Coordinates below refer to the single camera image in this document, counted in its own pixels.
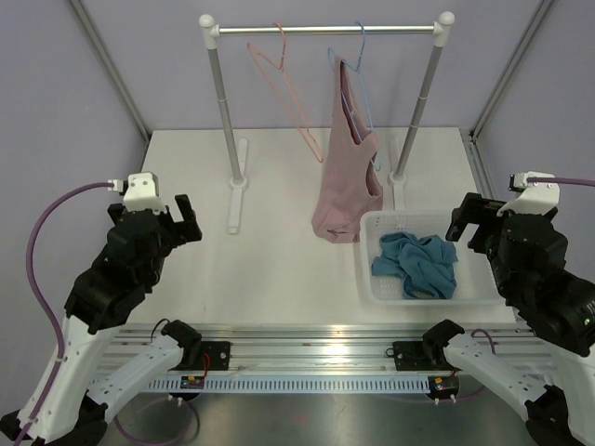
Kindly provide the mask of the teal tank top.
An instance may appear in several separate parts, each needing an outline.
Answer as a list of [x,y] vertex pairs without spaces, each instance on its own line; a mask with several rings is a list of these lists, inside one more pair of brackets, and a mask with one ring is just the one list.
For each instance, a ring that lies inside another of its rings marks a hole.
[[393,232],[379,238],[379,247],[371,275],[399,279],[405,299],[450,300],[454,296],[458,257],[452,242],[438,235]]

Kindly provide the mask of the coral pink wire hanger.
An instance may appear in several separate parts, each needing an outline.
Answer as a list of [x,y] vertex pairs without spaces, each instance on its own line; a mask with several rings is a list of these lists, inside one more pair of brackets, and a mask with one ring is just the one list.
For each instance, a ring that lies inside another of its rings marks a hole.
[[282,106],[292,126],[297,130],[315,160],[321,164],[324,161],[323,150],[311,132],[306,113],[302,109],[296,89],[286,70],[287,37],[284,28],[278,22],[275,22],[273,26],[279,32],[282,39],[282,49],[280,57],[277,60],[270,58],[253,43],[246,44],[247,51],[261,75],[268,83],[271,92]]

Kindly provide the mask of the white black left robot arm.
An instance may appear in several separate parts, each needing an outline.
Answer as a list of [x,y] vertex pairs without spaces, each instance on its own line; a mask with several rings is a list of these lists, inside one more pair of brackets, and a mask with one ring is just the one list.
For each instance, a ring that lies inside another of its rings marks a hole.
[[188,196],[175,200],[179,222],[167,210],[109,207],[113,226],[107,242],[73,284],[57,350],[42,381],[22,409],[1,418],[1,431],[14,444],[96,445],[121,409],[157,375],[176,367],[189,370],[199,362],[201,335],[174,320],[115,373],[92,380],[107,347],[159,282],[165,259],[202,238]]

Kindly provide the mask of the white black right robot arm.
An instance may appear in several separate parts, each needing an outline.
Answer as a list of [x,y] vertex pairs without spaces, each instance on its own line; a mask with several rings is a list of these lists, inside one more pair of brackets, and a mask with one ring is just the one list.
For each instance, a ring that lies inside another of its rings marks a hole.
[[548,385],[523,374],[444,320],[422,336],[422,357],[433,368],[447,363],[507,403],[539,445],[594,442],[594,284],[565,268],[568,240],[554,229],[557,211],[527,214],[468,193],[454,209],[446,239],[467,225],[477,229],[468,247],[487,257],[498,293],[541,339],[560,379]]

